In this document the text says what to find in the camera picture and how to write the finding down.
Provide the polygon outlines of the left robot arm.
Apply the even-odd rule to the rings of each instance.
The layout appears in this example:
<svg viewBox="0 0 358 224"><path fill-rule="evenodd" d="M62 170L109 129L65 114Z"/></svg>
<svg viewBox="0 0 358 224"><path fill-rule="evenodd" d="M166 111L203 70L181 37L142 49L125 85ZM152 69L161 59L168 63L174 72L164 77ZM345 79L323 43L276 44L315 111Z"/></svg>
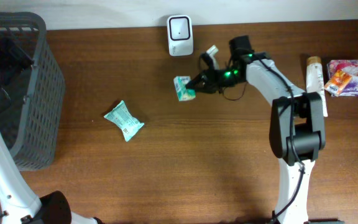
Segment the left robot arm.
<svg viewBox="0 0 358 224"><path fill-rule="evenodd" d="M61 191L34 193L22 170L54 159L65 80L42 33L0 32L0 223L98 223Z"/></svg>

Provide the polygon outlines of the white tube with brown cap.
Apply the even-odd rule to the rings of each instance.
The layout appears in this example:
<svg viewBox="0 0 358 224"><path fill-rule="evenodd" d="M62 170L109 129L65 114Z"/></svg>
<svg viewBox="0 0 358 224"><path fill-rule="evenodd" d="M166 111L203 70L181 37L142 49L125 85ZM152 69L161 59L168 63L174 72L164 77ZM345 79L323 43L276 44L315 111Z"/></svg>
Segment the white tube with brown cap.
<svg viewBox="0 0 358 224"><path fill-rule="evenodd" d="M326 97L324 93L324 77L321 58L312 56L306 60L306 91L317 92L323 105L323 116L328 117Z"/></svg>

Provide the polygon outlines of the red purple white packet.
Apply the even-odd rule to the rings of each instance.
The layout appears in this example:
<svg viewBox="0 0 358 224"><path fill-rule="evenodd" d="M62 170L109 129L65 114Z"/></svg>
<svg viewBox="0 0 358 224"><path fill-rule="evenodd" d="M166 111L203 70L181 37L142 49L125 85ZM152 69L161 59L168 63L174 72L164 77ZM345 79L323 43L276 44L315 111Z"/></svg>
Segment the red purple white packet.
<svg viewBox="0 0 358 224"><path fill-rule="evenodd" d="M332 78L340 70L352 78L339 94L333 96L358 96L358 60L331 60L327 64L328 77Z"/></svg>

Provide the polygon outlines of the teal wet wipes pack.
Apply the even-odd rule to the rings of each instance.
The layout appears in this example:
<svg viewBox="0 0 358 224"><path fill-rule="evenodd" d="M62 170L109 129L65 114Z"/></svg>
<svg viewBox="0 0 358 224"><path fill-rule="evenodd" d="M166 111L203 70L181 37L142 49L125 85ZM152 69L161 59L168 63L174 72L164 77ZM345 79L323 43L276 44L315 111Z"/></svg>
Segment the teal wet wipes pack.
<svg viewBox="0 0 358 224"><path fill-rule="evenodd" d="M144 123L130 114L123 100L105 114L104 118L114 123L122 131L126 142L130 141L144 126Z"/></svg>

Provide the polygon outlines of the orange small tissue pack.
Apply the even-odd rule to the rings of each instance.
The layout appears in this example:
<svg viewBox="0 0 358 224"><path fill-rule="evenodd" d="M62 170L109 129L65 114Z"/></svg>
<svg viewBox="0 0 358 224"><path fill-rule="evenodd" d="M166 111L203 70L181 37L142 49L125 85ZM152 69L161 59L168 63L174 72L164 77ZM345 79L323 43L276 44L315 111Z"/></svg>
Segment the orange small tissue pack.
<svg viewBox="0 0 358 224"><path fill-rule="evenodd" d="M337 70L331 79L325 84L324 89L334 96L339 96L351 80L351 75L342 70Z"/></svg>

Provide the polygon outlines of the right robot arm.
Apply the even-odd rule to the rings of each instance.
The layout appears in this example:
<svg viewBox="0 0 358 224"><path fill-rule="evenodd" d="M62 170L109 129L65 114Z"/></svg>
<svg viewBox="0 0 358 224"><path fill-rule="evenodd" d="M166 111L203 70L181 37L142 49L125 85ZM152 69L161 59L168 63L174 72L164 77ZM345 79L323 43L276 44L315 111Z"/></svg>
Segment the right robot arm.
<svg viewBox="0 0 358 224"><path fill-rule="evenodd" d="M267 52L255 52L248 36L229 41L230 57L219 68L211 47L199 60L206 68L186 84L197 93L224 93L246 83L256 88L271 106L269 143L279 163L278 201L271 223L309 223L307 199L310 177L326 144L323 103L317 92L293 84Z"/></svg>

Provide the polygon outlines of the teal small tissue pack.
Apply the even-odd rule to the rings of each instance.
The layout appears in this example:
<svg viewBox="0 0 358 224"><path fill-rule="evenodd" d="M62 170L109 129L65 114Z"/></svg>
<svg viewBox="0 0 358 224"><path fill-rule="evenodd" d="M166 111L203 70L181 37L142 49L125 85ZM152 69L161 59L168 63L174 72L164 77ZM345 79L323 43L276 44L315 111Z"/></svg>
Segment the teal small tissue pack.
<svg viewBox="0 0 358 224"><path fill-rule="evenodd" d="M190 81L190 76L177 76L173 79L175 91L179 101L190 101L196 98L195 91L186 88L186 84Z"/></svg>

